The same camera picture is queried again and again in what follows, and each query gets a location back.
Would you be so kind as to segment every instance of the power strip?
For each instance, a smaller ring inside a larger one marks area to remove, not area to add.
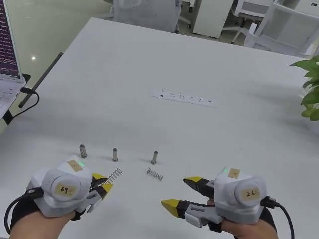
[[[171,101],[179,101],[185,103],[196,104],[200,106],[209,106],[216,107],[211,98],[204,98],[200,96],[188,95],[188,94],[180,94],[175,92],[169,92],[165,90],[153,90],[151,93],[152,97],[171,100]]]

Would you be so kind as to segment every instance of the black cable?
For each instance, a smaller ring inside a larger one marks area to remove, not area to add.
[[[35,104],[33,104],[32,106],[26,108],[24,111],[21,111],[20,113],[18,113],[18,114],[16,114],[15,116],[13,116],[12,120],[13,120],[15,117],[17,117],[17,116],[23,114],[24,112],[28,111],[29,109],[35,107],[35,106],[39,103],[39,101],[40,101],[40,95],[39,95],[36,91],[34,91],[33,89],[29,89],[29,88],[26,88],[26,87],[22,87],[20,91],[21,91],[22,93],[26,93],[26,94],[35,94],[35,95],[37,96],[37,100],[36,100]]]
[[[13,207],[16,203],[18,203],[20,200],[22,200],[22,199],[24,199],[24,198],[26,198],[26,197],[28,197],[28,196],[29,196],[29,195],[24,194],[24,195],[18,197],[18,198],[15,199],[12,203],[10,203],[10,205],[9,205],[8,208],[6,209],[6,212],[5,212],[5,215],[4,215],[4,227],[5,227],[6,232],[7,232],[9,235],[10,235],[10,233],[11,233],[11,229],[10,229],[9,224],[8,224],[8,219],[9,219],[10,211],[11,211],[12,207]]]
[[[263,200],[261,200],[260,205],[266,208],[272,208],[274,209],[275,207],[280,208],[281,210],[283,210],[287,220],[288,220],[288,224],[290,227],[290,233],[291,233],[291,239],[295,239],[295,231],[294,231],[294,226],[293,226],[293,222],[286,210],[286,208],[281,205],[280,203],[277,203],[275,199],[267,196],[265,197]]]
[[[10,203],[10,205],[6,209],[6,212],[4,215],[4,227],[5,227],[6,232],[9,235],[11,233],[11,229],[9,227],[8,219],[9,219],[10,211],[13,208],[13,206],[23,199],[26,199],[26,198],[37,199],[37,198],[43,197],[43,195],[44,195],[44,191],[41,187],[31,188],[31,189],[28,189],[25,192],[25,194],[23,194],[22,196],[15,199],[12,203]]]
[[[290,227],[291,239],[295,239],[295,231],[294,231],[293,222],[291,221],[291,218],[290,218],[286,208],[283,205],[281,205],[280,203],[277,203],[276,207],[278,207],[281,210],[283,210],[284,214],[286,215],[287,220],[288,220],[288,224],[289,224],[289,227]]]

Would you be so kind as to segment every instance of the tan label sticker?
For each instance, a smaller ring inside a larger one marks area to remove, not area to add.
[[[258,188],[241,190],[241,197],[244,201],[253,201],[260,199],[260,192]]]
[[[79,172],[83,170],[80,164],[78,164],[78,162],[75,160],[68,161],[68,164],[71,166],[71,168],[73,168],[74,172]]]
[[[239,173],[240,173],[240,170],[239,169],[235,169],[235,168],[231,168],[229,170],[229,174],[228,174],[228,177],[229,178],[238,178],[239,176]]]
[[[54,190],[54,193],[57,195],[65,196],[65,197],[72,197],[75,191],[76,191],[75,186],[58,183],[58,185],[56,186]]]

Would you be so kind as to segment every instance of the laptop screen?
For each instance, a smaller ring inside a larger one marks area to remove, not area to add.
[[[20,77],[3,0],[0,0],[0,74]]]

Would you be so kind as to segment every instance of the metal bolt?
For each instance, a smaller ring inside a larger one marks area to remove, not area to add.
[[[151,160],[151,164],[156,164],[156,158],[157,157],[158,157],[158,153],[157,153],[157,151],[155,151],[154,154],[153,154],[153,158]]]
[[[84,145],[80,145],[80,153],[81,153],[81,158],[87,158],[87,153]]]
[[[118,161],[118,150],[116,148],[113,148],[113,162]]]

